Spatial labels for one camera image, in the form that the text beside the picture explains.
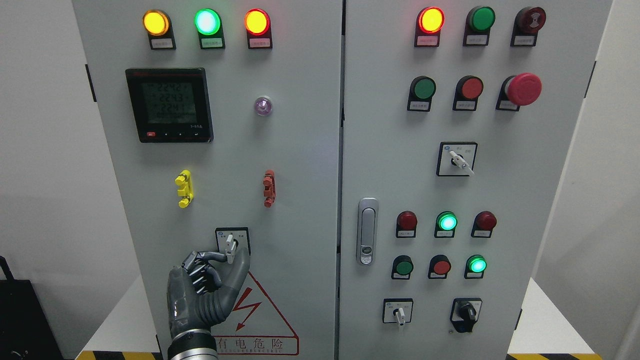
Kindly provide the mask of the grey robotic left hand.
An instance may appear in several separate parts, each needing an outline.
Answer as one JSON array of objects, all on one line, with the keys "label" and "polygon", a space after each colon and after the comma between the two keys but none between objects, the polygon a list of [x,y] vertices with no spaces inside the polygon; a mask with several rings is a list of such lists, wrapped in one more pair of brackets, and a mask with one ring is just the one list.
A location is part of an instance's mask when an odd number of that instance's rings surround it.
[{"label": "grey robotic left hand", "polygon": [[210,261],[224,264],[227,256],[217,251],[192,251],[182,266],[169,272],[168,323],[174,340],[188,331],[209,331],[226,321],[233,310],[249,273],[249,249],[235,251],[231,270],[225,276]]}]

